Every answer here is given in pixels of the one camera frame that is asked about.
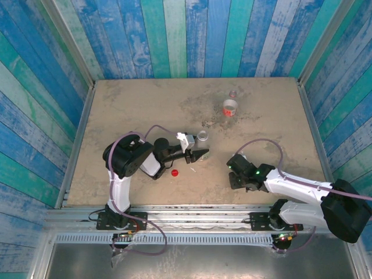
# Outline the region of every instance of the beige surface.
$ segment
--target beige surface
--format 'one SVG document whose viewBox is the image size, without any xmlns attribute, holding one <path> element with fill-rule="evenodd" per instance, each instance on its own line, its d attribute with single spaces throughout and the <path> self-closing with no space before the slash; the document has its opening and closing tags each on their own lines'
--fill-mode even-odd
<svg viewBox="0 0 372 279">
<path fill-rule="evenodd" d="M 232 123 L 225 124 L 222 102 L 230 90 L 238 91 L 239 108 Z M 186 164 L 174 162 L 157 181 L 141 171 L 134 174 L 130 200 L 134 205 L 188 203 L 273 203 L 278 198 L 264 192 L 233 191 L 226 162 L 244 143 L 255 138 L 276 140 L 284 150 L 284 170 L 322 180 L 323 172 L 293 78 L 204 78 L 172 80 L 99 81 L 81 146 L 68 205 L 104 205 L 109 180 L 103 150 L 128 131 L 146 133 L 153 124 L 171 131 L 196 134 L 207 128 L 210 158 Z M 154 129 L 153 143 L 167 137 Z M 279 152 L 268 142 L 244 149 L 254 164 L 277 164 Z"/>
</svg>

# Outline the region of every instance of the wooden wall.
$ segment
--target wooden wall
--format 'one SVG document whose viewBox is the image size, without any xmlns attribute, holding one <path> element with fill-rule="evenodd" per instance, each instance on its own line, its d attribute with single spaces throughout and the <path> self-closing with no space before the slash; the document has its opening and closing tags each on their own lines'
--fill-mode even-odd
<svg viewBox="0 0 372 279">
<path fill-rule="evenodd" d="M 305 85 L 335 178 L 372 196 L 372 1 L 355 0 Z M 372 226 L 364 243 L 372 253 Z"/>
<path fill-rule="evenodd" d="M 298 77 L 341 0 L 55 0 L 94 80 Z"/>
<path fill-rule="evenodd" d="M 0 278 L 25 278 L 88 86 L 40 0 L 0 1 Z"/>
</svg>

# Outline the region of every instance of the red bottle cap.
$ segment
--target red bottle cap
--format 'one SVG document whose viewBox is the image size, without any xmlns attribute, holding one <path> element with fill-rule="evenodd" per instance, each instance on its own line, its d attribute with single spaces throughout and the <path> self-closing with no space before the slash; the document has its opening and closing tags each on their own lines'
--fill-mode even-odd
<svg viewBox="0 0 372 279">
<path fill-rule="evenodd" d="M 176 177 L 178 175 L 178 170 L 172 170 L 172 176 Z"/>
</svg>

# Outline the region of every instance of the purple cable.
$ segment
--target purple cable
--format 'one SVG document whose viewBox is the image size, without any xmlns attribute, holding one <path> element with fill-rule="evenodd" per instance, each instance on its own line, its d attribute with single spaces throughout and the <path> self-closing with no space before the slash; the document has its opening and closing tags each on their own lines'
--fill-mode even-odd
<svg viewBox="0 0 372 279">
<path fill-rule="evenodd" d="M 114 149 L 115 147 L 117 146 L 117 144 L 119 143 L 119 141 L 121 141 L 124 137 L 128 136 L 128 135 L 139 135 L 140 139 L 142 140 L 146 140 L 146 137 L 144 135 L 142 135 L 141 133 L 137 133 L 137 132 L 129 132 L 129 133 L 126 133 L 124 135 L 122 135 L 120 138 L 118 138 L 112 145 L 111 147 L 111 150 L 110 150 L 110 153 L 109 153 L 109 170 L 111 172 L 111 177 L 114 177 L 114 171 L 112 169 L 112 154 L 114 152 Z M 115 204 L 115 201 L 113 199 L 113 186 L 114 186 L 114 181 L 111 180 L 110 182 L 110 200 L 112 202 L 112 206 L 115 208 L 115 210 L 117 212 L 119 212 L 121 215 L 123 215 L 124 217 L 127 217 L 127 218 L 131 218 L 131 219 L 134 219 L 134 220 L 138 220 L 138 221 L 141 221 L 141 222 L 147 222 L 148 224 L 151 224 L 152 226 L 154 226 L 157 230 L 160 231 L 160 233 L 164 236 L 164 247 L 162 250 L 160 250 L 159 252 L 156 252 L 156 253 L 148 253 L 148 252 L 141 252 L 141 251 L 137 251 L 137 250 L 130 250 L 130 249 L 117 249 L 115 247 L 115 242 L 119 239 L 119 238 L 116 238 L 114 239 L 113 243 L 112 243 L 112 248 L 113 249 L 117 249 L 117 250 L 122 250 L 122 251 L 126 251 L 126 252 L 131 252 L 131 253 L 137 253 L 137 254 L 140 254 L 140 255 L 146 255 L 146 256 L 158 256 L 158 255 L 161 255 L 162 253 L 164 253 L 167 249 L 167 244 L 168 244 L 168 241 L 167 241 L 167 236 L 165 235 L 164 231 L 156 224 L 154 224 L 153 222 L 149 221 L 149 220 L 146 220 L 146 219 L 143 219 L 143 218 L 139 218 L 139 217 L 135 217 L 135 216 L 132 216 L 132 215 L 129 215 L 129 214 L 126 214 L 124 212 L 122 212 L 118 207 L 117 205 Z"/>
<path fill-rule="evenodd" d="M 303 249 L 305 249 L 307 246 L 308 246 L 308 244 L 311 242 L 311 240 L 314 238 L 314 236 L 315 236 L 315 231 L 316 231 L 316 227 L 314 227 L 314 229 L 313 229 L 313 232 L 312 232 L 312 234 L 311 234 L 311 236 L 309 237 L 309 239 L 303 244 L 303 245 L 301 245 L 300 247 L 298 247 L 298 248 L 295 248 L 295 249 L 292 249 L 292 250 L 287 250 L 287 249 L 279 249 L 279 248 L 277 248 L 274 244 L 273 244 L 273 248 L 277 251 L 277 252 L 281 252 L 281 253 L 285 253 L 285 252 L 287 252 L 287 253 L 292 253 L 292 252 L 297 252 L 297 251 L 301 251 L 301 250 L 303 250 Z"/>
<path fill-rule="evenodd" d="M 294 178 L 291 178 L 291 177 L 287 177 L 282 171 L 281 171 L 281 165 L 283 163 L 283 150 L 281 149 L 280 145 L 273 141 L 272 139 L 268 139 L 268 138 L 258 138 L 258 139 L 254 139 L 253 141 L 249 141 L 247 142 L 246 144 L 244 144 L 242 147 L 240 147 L 238 149 L 238 151 L 236 151 L 235 154 L 238 154 L 243 148 L 245 148 L 247 145 L 249 144 L 252 144 L 256 141 L 268 141 L 268 142 L 271 142 L 272 144 L 274 144 L 278 149 L 279 149 L 279 152 L 280 152 L 280 160 L 279 160 L 279 164 L 278 164 L 278 172 L 280 174 L 280 176 L 282 178 L 284 178 L 285 180 L 289 180 L 289 181 L 292 181 L 292 182 L 295 182 L 295 183 L 298 183 L 298 184 L 301 184 L 301 185 L 304 185 L 304 186 L 308 186 L 308 187 L 312 187 L 312 188 L 315 188 L 315 189 L 320 189 L 320 190 L 325 190 L 325 191 L 328 191 L 328 192 L 331 192 L 333 194 L 338 194 L 338 195 L 342 195 L 342 196 L 348 196 L 350 198 L 355 198 L 355 199 L 364 199 L 364 200 L 367 200 L 367 201 L 372 201 L 372 197 L 370 196 L 362 196 L 362 195 L 357 195 L 357 194 L 351 194 L 351 193 L 346 193 L 346 192 L 341 192 L 341 191 L 337 191 L 337 190 L 334 190 L 334 189 L 328 189 L 326 187 L 323 187 L 323 186 L 317 186 L 317 185 L 314 185 L 314 184 L 311 184 L 311 183 L 307 183 L 307 182 L 303 182 L 303 181 L 299 181 L 299 180 L 296 180 Z"/>
<path fill-rule="evenodd" d="M 145 138 L 147 138 L 147 136 L 149 135 L 149 133 L 151 132 L 151 130 L 154 129 L 155 127 L 158 127 L 158 128 L 160 128 L 160 129 L 164 130 L 165 132 L 168 132 L 169 134 L 177 135 L 177 133 L 174 133 L 174 132 L 172 132 L 172 131 L 169 131 L 168 129 L 165 129 L 163 126 L 160 126 L 160 125 L 157 125 L 157 124 L 156 124 L 156 125 L 152 126 L 152 127 L 147 131 L 147 133 L 145 134 Z"/>
</svg>

